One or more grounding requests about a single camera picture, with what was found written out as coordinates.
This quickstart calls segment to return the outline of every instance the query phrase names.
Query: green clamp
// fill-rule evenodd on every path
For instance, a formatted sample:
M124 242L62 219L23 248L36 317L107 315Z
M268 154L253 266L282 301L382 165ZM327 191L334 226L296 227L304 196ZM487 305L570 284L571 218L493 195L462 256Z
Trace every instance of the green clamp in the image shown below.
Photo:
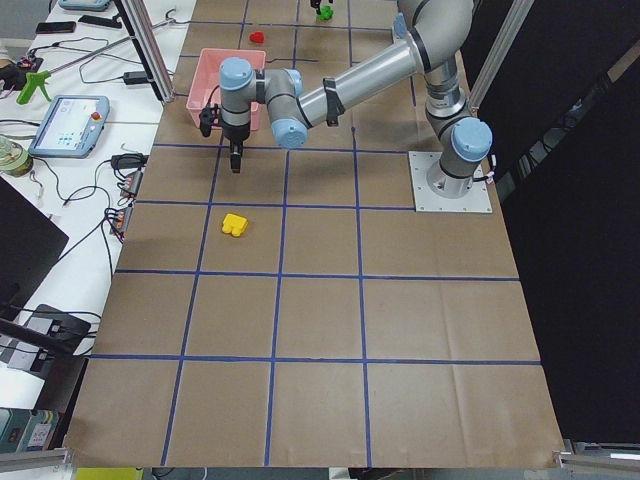
M320 13L318 14L318 18L320 20L324 20L326 22L327 20L331 20L331 17L333 17L333 8L329 5L320 7Z
M49 94L47 93L47 89L45 88L45 80L51 76L47 70L44 72L27 72L27 83L18 95L16 102L18 105L25 105L29 103L31 97L33 97L36 88L40 88L42 90L42 94L47 101L51 101L49 98Z

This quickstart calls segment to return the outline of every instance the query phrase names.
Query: red toy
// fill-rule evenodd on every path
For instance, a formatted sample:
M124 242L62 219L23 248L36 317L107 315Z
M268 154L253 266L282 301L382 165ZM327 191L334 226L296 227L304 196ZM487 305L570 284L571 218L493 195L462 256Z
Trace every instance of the red toy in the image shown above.
M264 32L257 31L249 35L249 40L253 43L264 43Z

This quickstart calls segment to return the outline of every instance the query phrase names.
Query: box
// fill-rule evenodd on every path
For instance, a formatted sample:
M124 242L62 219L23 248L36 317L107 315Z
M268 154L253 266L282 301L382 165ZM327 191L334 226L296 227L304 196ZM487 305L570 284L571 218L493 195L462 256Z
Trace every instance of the box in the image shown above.
M193 76L187 110L191 114L196 127L200 126L200 111L206 106L211 91L218 85L220 79L220 64L229 57L239 57L247 60L253 68L264 68L266 53L262 50L232 50L222 48L203 48ZM220 104L220 89L211 99L211 105ZM251 130L260 128L260 105L251 103Z

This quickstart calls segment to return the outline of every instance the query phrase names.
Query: blue joint cap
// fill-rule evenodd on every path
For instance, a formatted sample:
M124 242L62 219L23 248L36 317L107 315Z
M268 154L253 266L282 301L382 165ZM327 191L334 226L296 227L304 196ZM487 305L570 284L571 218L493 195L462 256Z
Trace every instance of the blue joint cap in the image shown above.
M271 124L276 143L290 150L300 148L307 141L307 127L295 118L281 118Z
M304 92L304 86L302 84L302 74L299 71L292 70L290 68L285 68L284 71L287 72L291 77L291 80L293 80L293 87L295 89L296 97L299 97L300 95L302 95L302 92Z
M393 20L393 33L396 38L404 38L407 34L407 23L404 21L404 15L398 13Z
M220 65L220 88L233 92L251 83L253 68L244 58L229 57Z
M474 117L465 117L456 122L451 132L451 145L460 158L475 163L489 153L493 133L489 125Z

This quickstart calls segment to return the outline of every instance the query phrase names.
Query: white mounting plate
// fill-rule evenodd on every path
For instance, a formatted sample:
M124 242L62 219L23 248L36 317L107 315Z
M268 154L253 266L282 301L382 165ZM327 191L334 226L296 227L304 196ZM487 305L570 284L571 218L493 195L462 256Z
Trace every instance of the white mounting plate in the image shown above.
M416 212L437 213L492 213L491 200L485 182L474 182L462 198L444 198L427 185L427 170L440 159L442 152L409 152L411 183ZM474 174L484 175L478 165Z

